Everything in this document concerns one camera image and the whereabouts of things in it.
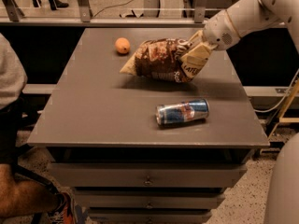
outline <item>gray cabinet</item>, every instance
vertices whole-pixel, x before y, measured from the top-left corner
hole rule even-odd
[[[113,52],[115,37],[137,48],[149,37],[196,31],[85,30],[28,143],[47,150],[50,173],[93,220],[205,223],[247,171],[253,150],[269,146],[226,52],[213,53],[187,84],[119,73],[129,57]],[[209,102],[206,120],[157,125],[156,105],[198,97]]]

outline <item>orange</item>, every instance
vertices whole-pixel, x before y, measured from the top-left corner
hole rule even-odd
[[[128,39],[121,37],[115,42],[116,51],[120,54],[127,54],[130,51],[130,42]]]

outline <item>floor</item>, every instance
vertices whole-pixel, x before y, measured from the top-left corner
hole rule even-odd
[[[68,2],[68,9],[51,11],[47,0],[42,0],[42,8],[33,8],[31,0],[16,0],[27,18],[35,17],[70,17],[78,18],[78,5],[76,0],[62,0]],[[142,13],[143,0],[90,0],[93,15],[96,18],[119,18],[132,14],[132,9],[136,15]],[[162,0],[161,15],[165,17],[179,18],[182,0]],[[0,17],[5,17],[6,11],[0,2]],[[299,127],[279,127],[271,141],[287,142],[295,133],[299,132]],[[23,144],[30,135],[30,131],[19,131],[18,144]],[[263,213],[266,204],[267,191],[272,174],[272,169],[276,163],[279,149],[269,149],[262,152],[261,156],[247,163],[248,171],[232,189],[225,191],[226,199],[217,210],[212,210],[212,218],[206,224],[263,224]],[[68,187],[60,187],[47,171],[48,157],[39,148],[34,148],[21,157],[20,164],[29,169],[44,175],[54,182],[61,190],[70,191]],[[5,220],[0,219],[0,224],[30,223],[31,217],[15,217]],[[47,217],[43,216],[41,223],[48,223]],[[87,224],[96,224],[91,220]]]

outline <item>cable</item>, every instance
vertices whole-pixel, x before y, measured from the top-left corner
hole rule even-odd
[[[299,75],[299,69],[297,70],[295,76],[293,77],[293,79],[292,79],[292,81],[290,83],[290,86],[286,90],[284,96],[281,98],[281,100],[276,105],[274,105],[272,108],[269,108],[267,110],[254,109],[254,111],[257,112],[257,113],[267,113],[267,112],[270,112],[270,111],[276,109],[277,107],[279,107],[280,104],[284,101],[284,99],[289,95],[290,89],[292,87],[292,83],[296,80],[296,78],[297,78],[298,75]]]
[[[103,12],[104,10],[106,9],[109,9],[109,8],[113,8],[113,7],[119,7],[119,6],[124,6],[124,5],[128,5],[132,2],[134,2],[135,0],[130,0],[129,2],[127,3],[124,3],[124,4],[118,4],[118,5],[112,5],[112,6],[108,6],[108,7],[104,7],[103,9],[99,10],[97,13],[95,13],[95,15],[93,16],[94,18],[99,15],[101,12]]]

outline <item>can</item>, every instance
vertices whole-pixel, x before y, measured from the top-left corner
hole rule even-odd
[[[208,117],[209,108],[206,99],[181,102],[175,105],[158,105],[156,119],[159,125],[185,123]]]

